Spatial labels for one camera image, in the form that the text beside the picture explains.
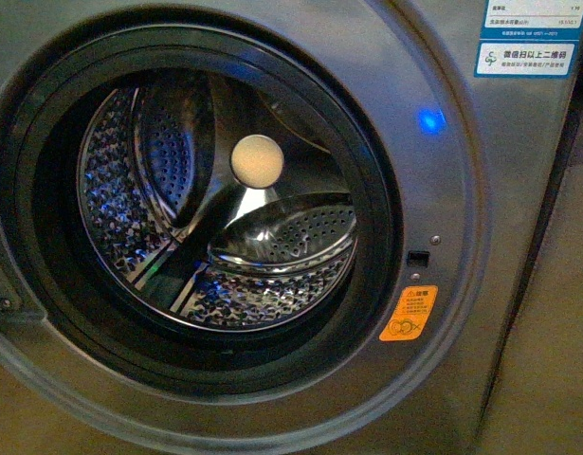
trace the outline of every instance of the metal surface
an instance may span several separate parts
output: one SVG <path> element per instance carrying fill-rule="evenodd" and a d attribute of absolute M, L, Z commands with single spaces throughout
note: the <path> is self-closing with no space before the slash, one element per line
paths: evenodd
<path fill-rule="evenodd" d="M 383 423 L 374 424 L 381 431 L 370 432 L 369 427 L 339 446 L 362 444 L 373 450 L 393 446 L 400 453 L 466 451 L 534 230 L 572 81 L 474 79 L 484 1 L 406 0 L 394 6 L 376 1 L 293 1 L 276 8 L 271 2 L 244 0 L 171 2 L 189 3 L 274 30 L 352 94 L 396 170 L 406 228 L 403 251 L 428 247 L 434 234 L 445 239 L 431 252 L 432 267 L 422 276 L 424 282 L 440 286 L 439 301 L 448 303 L 448 312 L 432 320 L 433 326 L 441 327 L 440 333 L 431 334 L 428 344 L 425 338 L 418 340 L 424 342 L 419 346 L 382 344 L 376 335 L 387 321 L 374 322 L 373 336 L 335 374 L 263 406 L 253 403 L 234 410 L 181 403 L 154 391 L 140 393 L 82 353 L 63 347 L 47 323 L 32 330 L 0 327 L 0 336 L 14 338 L 16 349 L 36 366 L 31 373 L 18 374 L 48 394 L 52 391 L 48 378 L 58 373 L 59 390 L 67 398 L 60 400 L 62 406 L 89 420 L 78 399 L 82 395 L 108 407 L 98 408 L 96 413 L 107 417 L 94 419 L 93 425 L 177 453 L 189 444 L 230 450 L 234 438 L 256 436 L 264 438 L 253 440 L 255 445 L 246 451 L 292 451 L 345 435 L 386 412 Z M 120 1 L 116 9 L 135 5 L 138 2 Z M 19 100 L 11 94 L 23 87 L 19 81 L 24 65 L 33 67 L 30 56 L 54 36 L 114 7 L 75 1 L 0 6 L 0 128 L 9 112 L 7 100 Z M 64 88 L 62 97 L 72 93 L 76 92 Z M 439 136 L 420 130 L 416 119 L 423 109 L 444 113 L 446 128 Z M 19 210 L 29 211 L 24 204 L 20 201 Z M 402 288 L 411 283 L 412 273 L 402 267 L 384 319 Z M 16 288 L 24 295 L 26 308 L 36 305 L 23 285 Z M 443 361 L 465 320 L 461 336 Z M 17 353 L 2 343 L 0 350 Z M 396 368 L 404 362 L 408 370 L 399 373 Z M 438 368 L 428 377 L 414 374 L 424 365 L 428 371 Z M 100 396 L 103 390 L 120 401 L 105 400 Z M 348 409 L 353 411 L 344 414 L 342 410 Z M 200 421 L 192 419 L 196 415 Z M 141 425 L 126 427 L 129 419 Z M 207 423 L 215 422 L 228 432 L 213 437 L 209 433 L 213 426 Z M 167 432 L 172 438 L 167 439 L 155 428 L 179 434 Z M 193 433 L 211 439 L 193 440 L 189 436 Z M 156 435 L 163 439 L 147 443 Z"/>
<path fill-rule="evenodd" d="M 211 329 L 258 330 L 298 318 L 345 277 L 355 244 L 346 194 L 282 199 L 244 215 L 210 242 L 171 311 Z"/>
<path fill-rule="evenodd" d="M 277 187 L 268 196 L 250 190 L 279 180 L 282 150 L 260 135 L 244 137 L 231 154 L 221 144 L 215 150 L 215 139 L 234 137 L 237 127 L 226 128 L 240 121 L 233 110 L 218 108 L 216 134 L 210 87 L 217 103 L 225 84 L 205 72 L 169 70 L 147 86 L 115 89 L 82 142 L 79 205 L 100 261 L 143 304 L 192 327 L 260 330 L 296 319 L 340 283 L 352 262 L 355 214 L 347 194 L 301 195 L 307 189 L 293 159 L 284 169 L 286 185 L 299 195 L 278 199 Z M 280 156 L 279 169 L 265 185 L 257 184 L 260 173 L 276 163 L 255 156 L 262 146 L 255 140 L 266 140 Z M 243 147 L 249 155 L 240 158 Z M 287 152 L 297 154 L 290 147 Z M 339 180 L 335 173 L 320 174 L 322 189 L 328 180 Z M 239 183 L 249 189 L 238 189 Z M 203 200 L 207 192 L 210 197 Z M 198 257 L 185 258 L 189 271 L 183 273 L 189 278 L 173 304 L 143 294 L 183 242 L 204 237 L 203 225 L 213 230 L 211 240 L 197 248 Z M 201 260 L 212 264 L 191 273 Z M 170 286 L 179 283 L 171 280 Z"/>

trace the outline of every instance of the silver metal panel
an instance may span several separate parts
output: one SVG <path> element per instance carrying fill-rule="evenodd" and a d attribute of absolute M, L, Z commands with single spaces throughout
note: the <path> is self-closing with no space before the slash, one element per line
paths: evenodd
<path fill-rule="evenodd" d="M 461 249 L 460 244 L 465 239 L 456 235 L 457 225 L 464 223 L 466 217 L 473 216 L 473 212 L 463 207 L 457 199 L 441 197 L 440 194 L 412 199 L 411 189 L 436 178 L 441 170 L 444 174 L 453 174 L 458 169 L 468 168 L 472 177 L 478 177 L 477 188 L 470 190 L 482 191 L 485 196 L 484 206 L 480 209 L 486 209 L 488 223 L 479 234 L 481 239 L 490 237 L 491 243 L 485 269 L 472 271 L 474 274 L 483 273 L 484 279 L 461 338 L 455 344 L 452 355 L 413 395 L 389 411 L 374 427 L 358 433 L 362 437 L 346 438 L 338 445 L 348 448 L 345 453 L 351 453 L 352 447 L 378 447 L 380 441 L 376 440 L 385 434 L 386 441 L 381 441 L 381 445 L 395 447 L 397 452 L 394 453 L 403 453 L 404 450 L 461 453 L 467 450 L 478 425 L 506 309 L 513 297 L 531 241 L 573 80 L 473 78 L 484 9 L 484 1 L 481 0 L 445 4 L 436 0 L 399 1 L 395 2 L 394 7 L 375 1 L 279 2 L 276 8 L 267 1 L 193 3 L 208 9 L 235 11 L 235 14 L 255 24 L 275 30 L 332 72 L 344 74 L 344 85 L 355 94 L 362 109 L 369 114 L 385 145 L 394 151 L 392 165 L 399 173 L 401 198 L 406 206 L 416 209 L 408 215 L 408 222 L 428 226 L 412 232 L 406 239 L 407 247 L 422 246 L 430 235 L 440 234 L 444 243 L 455 243 L 459 247 L 456 249 Z M 135 4 L 139 2 L 118 1 L 116 8 L 123 9 Z M 42 2 L 28 4 L 20 1 L 9 2 L 6 6 L 0 4 L 0 30 L 8 31 L 0 32 L 0 102 L 7 100 L 8 90 L 16 84 L 15 78 L 20 68 L 41 46 L 69 27 L 112 8 L 109 2 L 70 1 L 44 5 Z M 413 31 L 398 26 L 394 16 L 399 12 L 409 20 Z M 411 58 L 427 61 L 428 57 L 420 55 L 420 47 L 416 45 L 400 46 L 388 27 L 406 43 L 423 40 L 432 49 L 447 77 L 446 82 L 441 82 L 440 93 L 432 96 L 425 82 L 412 79 L 413 73 L 406 68 L 408 62 Z M 340 36 L 352 36 L 353 39 L 343 40 Z M 428 77 L 430 83 L 441 78 L 434 71 L 429 72 Z M 450 83 L 450 94 L 445 93 L 447 82 Z M 405 90 L 408 85 L 413 88 Z M 389 97 L 387 102 L 382 102 L 382 96 Z M 458 118 L 453 117 L 455 105 L 461 107 Z M 460 138 L 464 143 L 455 142 L 455 146 L 463 149 L 466 143 L 471 144 L 471 160 L 462 161 L 452 150 L 442 150 L 443 139 L 440 137 L 433 137 L 429 145 L 422 147 L 428 140 L 416 129 L 412 121 L 414 112 L 406 106 L 442 108 L 449 112 L 450 129 L 466 134 L 466 137 Z M 446 139 L 450 149 L 453 143 L 453 138 Z M 421 162 L 423 166 L 412 169 L 411 173 L 403 173 L 405 159 L 407 162 Z M 463 190 L 453 179 L 448 180 L 448 185 L 448 193 Z M 436 213 L 436 226 L 429 226 L 432 220 L 422 218 L 420 213 Z M 456 256 L 439 261 L 454 266 L 461 259 Z M 405 280 L 403 283 L 407 283 L 407 270 L 401 273 Z M 428 275 L 425 278 L 437 279 Z M 13 333 L 19 338 L 23 337 L 22 332 L 27 332 L 27 338 L 22 343 L 27 349 L 33 343 L 32 349 L 37 353 L 43 352 L 36 338 L 32 337 L 31 328 L 23 331 L 20 327 L 13 328 Z M 59 352 L 53 351 L 52 357 L 45 359 L 45 365 L 50 363 L 53 370 L 57 370 L 59 355 L 69 355 L 63 346 L 58 349 Z M 389 355 L 389 349 L 388 346 L 380 346 L 364 353 L 355 360 L 355 372 L 362 371 L 360 362 L 376 361 L 383 355 Z M 76 361 L 82 364 L 81 369 L 85 369 L 84 364 L 89 362 L 82 358 Z M 365 381 L 365 387 L 371 390 L 383 387 L 389 380 L 385 374 L 380 378 L 361 379 Z M 95 391 L 93 398 L 96 400 L 103 398 L 99 396 L 102 392 L 101 380 L 97 376 L 67 377 L 71 384 L 85 382 Z M 377 384 L 368 384 L 370 380 Z M 344 394 L 348 394 L 347 391 L 336 390 L 335 379 L 324 381 L 320 386 L 323 396 L 343 400 Z M 354 397 L 360 395 L 358 391 L 354 393 Z M 137 401 L 125 400 L 116 406 L 142 416 L 147 409 L 137 405 L 142 399 L 137 396 Z M 284 406 L 281 406 L 273 414 L 273 428 L 279 424 L 283 409 Z M 243 416 L 241 412 L 237 415 L 239 418 Z M 209 413 L 202 422 L 207 426 L 209 419 L 219 418 L 221 416 L 217 412 Z M 324 448 L 322 453 L 328 453 L 326 450 L 328 448 Z"/>

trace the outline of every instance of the gray machine body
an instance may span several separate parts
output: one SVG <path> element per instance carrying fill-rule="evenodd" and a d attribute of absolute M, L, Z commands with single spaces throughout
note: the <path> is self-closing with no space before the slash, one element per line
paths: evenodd
<path fill-rule="evenodd" d="M 303 409 L 295 402 L 289 406 L 292 398 L 284 393 L 270 398 L 277 404 L 270 408 L 268 437 L 276 435 L 277 425 L 284 420 L 312 422 L 311 416 L 315 416 L 312 423 L 317 425 L 320 419 L 334 419 L 330 427 L 314 430 L 296 425 L 280 436 L 279 446 L 252 448 L 248 441 L 246 450 L 309 449 L 355 429 L 356 433 L 331 446 L 337 444 L 343 453 L 377 453 L 379 447 L 394 447 L 393 453 L 468 451 L 536 229 L 577 64 L 566 79 L 475 78 L 483 0 L 190 0 L 158 4 L 163 5 L 234 15 L 270 30 L 339 80 L 343 78 L 342 85 L 367 113 L 384 146 L 393 151 L 391 163 L 401 203 L 410 208 L 404 211 L 408 226 L 421 227 L 405 233 L 404 249 L 432 252 L 433 265 L 422 273 L 419 283 L 436 284 L 442 289 L 441 299 L 458 302 L 449 321 L 460 326 L 432 341 L 445 346 L 437 351 L 425 345 L 419 353 L 419 365 L 433 367 L 429 374 L 407 376 L 401 392 L 387 394 L 398 379 L 385 372 L 373 377 L 366 366 L 382 362 L 383 357 L 393 355 L 392 349 L 401 348 L 395 343 L 366 344 L 338 372 L 294 392 L 305 394 Z M 6 116 L 12 112 L 9 104 L 16 85 L 32 71 L 32 59 L 43 48 L 86 21 L 124 15 L 126 10 L 148 10 L 149 6 L 135 0 L 0 1 L 0 134 L 2 125 L 10 121 Z M 421 68 L 424 79 L 412 81 L 408 66 Z M 433 87 L 432 92 L 421 91 L 422 83 Z M 414 90 L 403 91 L 408 86 Z M 437 102 L 446 114 L 449 138 L 424 139 L 410 122 L 415 109 Z M 406 162 L 413 163 L 410 170 L 404 168 Z M 429 183 L 431 197 L 426 191 L 413 191 Z M 463 197 L 453 197 L 456 192 Z M 435 235 L 441 237 L 441 251 L 450 248 L 448 256 L 437 256 L 438 246 L 429 244 Z M 186 443 L 226 451 L 210 439 L 208 431 L 212 422 L 229 419 L 213 406 L 217 403 L 200 405 L 208 410 L 197 416 L 196 409 L 188 409 L 184 400 L 163 394 L 155 401 L 151 391 L 98 365 L 62 340 L 40 305 L 31 303 L 31 292 L 22 283 L 11 282 L 10 272 L 4 268 L 0 264 L 0 297 L 13 300 L 23 311 L 17 319 L 0 321 L 0 362 L 17 377 L 77 417 L 123 439 L 176 453 L 191 453 L 185 451 Z M 412 272 L 401 266 L 390 298 L 391 310 L 402 289 L 415 284 Z M 354 378 L 353 389 L 338 380 L 344 374 Z M 314 408 L 310 393 L 322 396 L 326 410 Z M 361 407 L 361 401 L 371 404 Z M 158 406 L 167 411 L 159 411 Z M 354 410 L 337 419 L 336 407 Z M 178 421 L 172 418 L 173 423 L 166 421 L 171 415 L 180 417 Z M 255 431 L 262 431 L 262 415 L 252 416 L 241 405 L 236 415 L 241 420 L 253 418 Z M 163 429 L 171 424 L 171 431 L 182 431 L 182 416 L 196 421 L 192 434 L 202 434 L 204 440 L 175 439 Z M 250 424 L 246 431 L 251 431 Z M 246 437 L 233 430 L 228 435 L 230 439 L 239 436 Z M 311 450 L 306 453 L 328 453 L 326 448 Z"/>

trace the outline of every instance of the warning label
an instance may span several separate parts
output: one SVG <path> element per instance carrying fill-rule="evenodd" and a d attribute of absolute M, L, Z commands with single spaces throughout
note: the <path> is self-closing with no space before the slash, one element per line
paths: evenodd
<path fill-rule="evenodd" d="M 381 341 L 409 341 L 422 335 L 434 307 L 437 292 L 436 286 L 406 287 L 390 322 L 379 339 Z"/>

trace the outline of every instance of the sticker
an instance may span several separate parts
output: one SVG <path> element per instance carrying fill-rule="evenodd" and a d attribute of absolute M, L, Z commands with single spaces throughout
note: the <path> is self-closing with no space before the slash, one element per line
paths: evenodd
<path fill-rule="evenodd" d="M 436 286 L 406 287 L 380 341 L 409 341 L 422 335 L 438 290 Z"/>
<path fill-rule="evenodd" d="M 476 77 L 567 78 L 583 34 L 583 0 L 488 0 Z"/>
<path fill-rule="evenodd" d="M 490 0 L 484 27 L 571 29 L 582 21 L 583 0 Z"/>
<path fill-rule="evenodd" d="M 566 76 L 574 50 L 574 44 L 482 43 L 477 74 Z"/>

